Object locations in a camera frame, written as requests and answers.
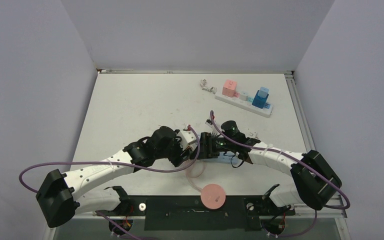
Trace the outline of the pink round disc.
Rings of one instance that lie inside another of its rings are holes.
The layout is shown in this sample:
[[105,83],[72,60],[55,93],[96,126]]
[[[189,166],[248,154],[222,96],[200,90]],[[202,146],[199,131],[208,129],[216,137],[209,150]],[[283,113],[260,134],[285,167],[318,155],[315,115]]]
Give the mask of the pink round disc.
[[224,205],[226,197],[225,190],[218,184],[208,184],[200,192],[202,204],[210,210],[220,209]]

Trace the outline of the small white plug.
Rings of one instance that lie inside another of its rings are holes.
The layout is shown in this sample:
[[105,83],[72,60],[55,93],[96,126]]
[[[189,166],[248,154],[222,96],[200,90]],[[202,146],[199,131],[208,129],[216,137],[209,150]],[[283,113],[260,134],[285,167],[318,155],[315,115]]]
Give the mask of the small white plug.
[[248,92],[246,92],[246,91],[241,91],[241,92],[239,92],[239,99],[240,99],[241,101],[245,101],[245,102],[247,102],[247,101],[248,101],[248,97],[249,97]]

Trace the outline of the pink cube adapter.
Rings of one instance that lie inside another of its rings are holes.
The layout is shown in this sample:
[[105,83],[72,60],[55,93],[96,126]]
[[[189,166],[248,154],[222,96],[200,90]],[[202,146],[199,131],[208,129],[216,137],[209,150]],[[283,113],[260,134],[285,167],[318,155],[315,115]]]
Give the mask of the pink cube adapter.
[[236,93],[237,82],[234,80],[227,79],[222,87],[222,95],[233,98]]

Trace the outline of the white power strip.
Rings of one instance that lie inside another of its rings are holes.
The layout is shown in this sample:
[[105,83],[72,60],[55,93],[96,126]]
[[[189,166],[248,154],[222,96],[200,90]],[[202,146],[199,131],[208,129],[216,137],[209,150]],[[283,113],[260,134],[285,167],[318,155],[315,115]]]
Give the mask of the white power strip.
[[273,114],[274,107],[269,102],[266,104],[264,108],[258,108],[252,105],[251,101],[244,101],[239,99],[238,97],[225,96],[225,95],[222,95],[220,92],[215,93],[214,98],[216,100],[222,101],[224,103],[249,111],[251,113],[257,114],[262,117],[269,118]]

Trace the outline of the dark blue cube adapter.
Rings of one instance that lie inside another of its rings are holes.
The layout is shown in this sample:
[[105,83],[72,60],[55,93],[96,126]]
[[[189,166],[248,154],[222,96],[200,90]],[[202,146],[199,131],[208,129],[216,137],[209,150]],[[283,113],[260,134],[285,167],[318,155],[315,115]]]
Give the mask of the dark blue cube adapter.
[[257,107],[259,109],[264,109],[266,107],[268,97],[269,97],[269,94],[266,98],[259,97],[258,91],[257,91],[257,93],[255,94],[255,97],[253,98],[251,105],[254,107]]

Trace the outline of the light blue plug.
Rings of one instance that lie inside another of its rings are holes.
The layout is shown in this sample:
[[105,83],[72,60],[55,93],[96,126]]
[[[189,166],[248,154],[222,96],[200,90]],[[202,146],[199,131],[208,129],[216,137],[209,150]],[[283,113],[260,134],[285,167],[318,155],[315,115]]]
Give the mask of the light blue plug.
[[260,98],[266,98],[269,95],[269,89],[266,87],[260,87],[257,95]]

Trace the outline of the blue power strip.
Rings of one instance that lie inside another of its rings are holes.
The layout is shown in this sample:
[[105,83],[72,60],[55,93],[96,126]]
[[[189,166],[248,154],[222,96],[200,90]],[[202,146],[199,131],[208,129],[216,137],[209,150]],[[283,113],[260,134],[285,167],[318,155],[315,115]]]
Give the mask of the blue power strip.
[[212,158],[208,160],[208,162],[238,166],[242,161],[238,159],[236,156],[219,155],[217,158]]

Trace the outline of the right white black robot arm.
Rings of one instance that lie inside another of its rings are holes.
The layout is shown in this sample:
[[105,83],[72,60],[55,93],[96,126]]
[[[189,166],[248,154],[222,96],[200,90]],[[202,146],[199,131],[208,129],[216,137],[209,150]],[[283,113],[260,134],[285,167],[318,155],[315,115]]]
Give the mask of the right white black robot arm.
[[292,152],[273,147],[240,132],[233,120],[222,125],[210,119],[205,123],[211,132],[201,134],[200,158],[212,159],[231,152],[241,164],[265,166],[292,178],[291,184],[276,183],[262,195],[262,207],[267,213],[275,214],[296,204],[305,204],[316,211],[341,209],[340,205],[328,202],[342,182],[318,151]]

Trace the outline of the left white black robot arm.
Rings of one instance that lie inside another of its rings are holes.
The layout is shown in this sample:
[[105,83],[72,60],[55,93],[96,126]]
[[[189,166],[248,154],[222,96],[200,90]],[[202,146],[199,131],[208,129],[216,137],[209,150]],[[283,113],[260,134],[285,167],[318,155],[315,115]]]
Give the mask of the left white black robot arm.
[[169,160],[182,171],[180,165],[199,152],[199,136],[192,127],[173,130],[162,126],[104,160],[87,162],[80,169],[64,173],[52,170],[44,178],[36,200],[50,228],[86,212],[104,210],[123,215],[129,208],[126,191],[121,186],[99,186],[138,170],[148,171],[159,159]]

